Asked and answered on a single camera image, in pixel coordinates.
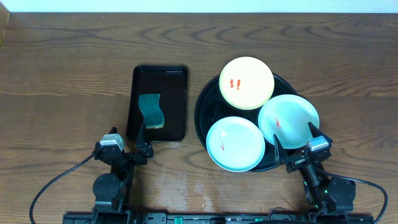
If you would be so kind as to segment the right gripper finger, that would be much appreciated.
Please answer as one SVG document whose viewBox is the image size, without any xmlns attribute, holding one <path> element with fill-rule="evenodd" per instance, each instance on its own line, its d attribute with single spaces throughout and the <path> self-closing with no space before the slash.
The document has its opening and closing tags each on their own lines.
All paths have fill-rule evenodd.
<svg viewBox="0 0 398 224">
<path fill-rule="evenodd" d="M 323 136 L 330 144 L 333 142 L 329 136 L 320 131 L 312 122 L 308 122 L 308 127 L 313 138 Z"/>
<path fill-rule="evenodd" d="M 282 147 L 278 137 L 274 134 L 274 161 L 276 166 L 281 166 L 289 162 L 289 157 Z"/>
</svg>

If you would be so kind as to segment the light green plate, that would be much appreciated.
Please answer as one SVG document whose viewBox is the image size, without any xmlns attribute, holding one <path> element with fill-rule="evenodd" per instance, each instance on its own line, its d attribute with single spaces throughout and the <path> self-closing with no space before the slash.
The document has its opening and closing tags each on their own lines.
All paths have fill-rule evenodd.
<svg viewBox="0 0 398 224">
<path fill-rule="evenodd" d="M 298 95 L 279 95 L 265 103 L 258 116 L 264 138 L 274 144 L 277 136 L 284 149 L 297 149 L 312 138 L 308 124 L 320 126 L 315 107 Z"/>
<path fill-rule="evenodd" d="M 230 116 L 213 124 L 206 136 L 206 148 L 215 164 L 231 172 L 246 172 L 262 160 L 266 144 L 251 121 Z"/>
</svg>

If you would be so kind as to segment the green yellow sponge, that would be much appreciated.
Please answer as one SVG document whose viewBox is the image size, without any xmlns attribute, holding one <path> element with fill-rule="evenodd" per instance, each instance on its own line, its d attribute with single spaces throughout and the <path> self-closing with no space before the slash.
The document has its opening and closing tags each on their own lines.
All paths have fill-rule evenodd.
<svg viewBox="0 0 398 224">
<path fill-rule="evenodd" d="M 165 117 L 160 108 L 159 93 L 140 95 L 138 104 L 147 129 L 157 129 L 164 126 Z"/>
</svg>

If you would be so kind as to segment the light green plate front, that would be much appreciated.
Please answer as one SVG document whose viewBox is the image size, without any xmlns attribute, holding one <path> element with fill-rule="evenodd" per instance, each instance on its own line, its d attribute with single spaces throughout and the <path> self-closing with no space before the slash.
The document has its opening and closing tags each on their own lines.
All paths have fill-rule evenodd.
<svg viewBox="0 0 398 224">
<path fill-rule="evenodd" d="M 215 164 L 231 172 L 246 172 L 262 160 L 266 144 L 251 121 L 230 116 L 213 124 L 206 136 L 206 148 Z"/>
</svg>

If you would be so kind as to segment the yellow plate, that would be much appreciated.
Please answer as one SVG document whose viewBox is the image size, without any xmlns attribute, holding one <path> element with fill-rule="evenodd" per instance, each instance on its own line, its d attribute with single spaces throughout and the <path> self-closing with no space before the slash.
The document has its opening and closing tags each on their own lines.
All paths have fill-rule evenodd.
<svg viewBox="0 0 398 224">
<path fill-rule="evenodd" d="M 223 98 L 241 110 L 261 107 L 271 98 L 274 87 L 270 68 L 254 57 L 239 57 L 228 62 L 219 78 Z"/>
</svg>

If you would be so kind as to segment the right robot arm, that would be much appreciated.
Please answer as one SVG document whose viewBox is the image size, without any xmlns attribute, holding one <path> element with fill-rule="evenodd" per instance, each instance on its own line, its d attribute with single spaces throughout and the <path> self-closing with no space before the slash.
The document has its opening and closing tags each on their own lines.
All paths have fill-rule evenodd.
<svg viewBox="0 0 398 224">
<path fill-rule="evenodd" d="M 310 139 L 303 149 L 287 152 L 279 138 L 274 139 L 274 160 L 277 166 L 285 165 L 288 173 L 299 171 L 307 200 L 315 209 L 306 214 L 306 219 L 315 223 L 317 218 L 330 223 L 348 223 L 348 212 L 353 211 L 356 184 L 342 177 L 327 174 L 322 162 L 331 156 L 333 140 L 321 132 L 313 123 L 308 123 Z"/>
</svg>

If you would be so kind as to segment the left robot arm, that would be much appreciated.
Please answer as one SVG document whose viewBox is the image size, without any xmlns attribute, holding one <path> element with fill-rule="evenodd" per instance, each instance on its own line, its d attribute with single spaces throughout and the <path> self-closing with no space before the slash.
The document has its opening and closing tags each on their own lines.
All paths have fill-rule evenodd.
<svg viewBox="0 0 398 224">
<path fill-rule="evenodd" d="M 95 144 L 94 159 L 111 166 L 111 171 L 100 175 L 93 184 L 95 206 L 94 223 L 142 223 L 143 215 L 129 207 L 135 166 L 146 165 L 154 150 L 147 137 L 147 128 L 141 125 L 136 152 L 125 152 L 124 141 L 115 127 Z"/>
</svg>

